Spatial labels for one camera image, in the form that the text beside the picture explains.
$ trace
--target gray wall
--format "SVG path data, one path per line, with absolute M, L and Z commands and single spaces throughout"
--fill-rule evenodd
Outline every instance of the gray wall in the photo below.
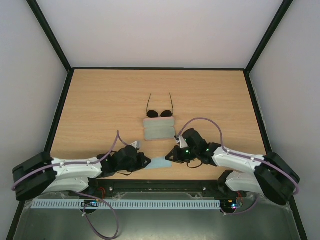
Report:
M 282 0 L 38 0 L 75 67 L 245 68 Z
M 43 151 L 66 71 L 25 0 L 0 7 L 0 239 L 18 202 L 12 169 Z
M 320 235 L 320 1 L 296 0 L 251 73 L 273 147 L 301 178 L 297 206 Z

